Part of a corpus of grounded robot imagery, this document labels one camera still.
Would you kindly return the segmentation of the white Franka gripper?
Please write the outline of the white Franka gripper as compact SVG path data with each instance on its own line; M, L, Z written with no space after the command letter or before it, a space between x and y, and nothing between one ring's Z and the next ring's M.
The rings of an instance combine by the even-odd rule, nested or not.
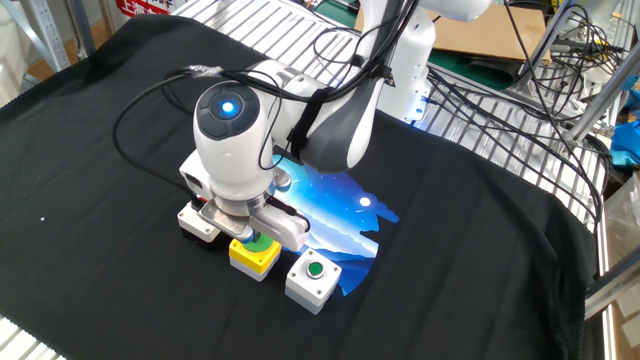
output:
M307 240L310 226L304 216L275 197L276 191L287 191L292 184L289 174L281 168L268 172L271 183L265 191L246 200L229 200L217 194L196 151L183 162L179 172L189 189L204 202L202 206L191 205L203 225L237 240L251 240L252 244L261 244L264 234L294 251Z

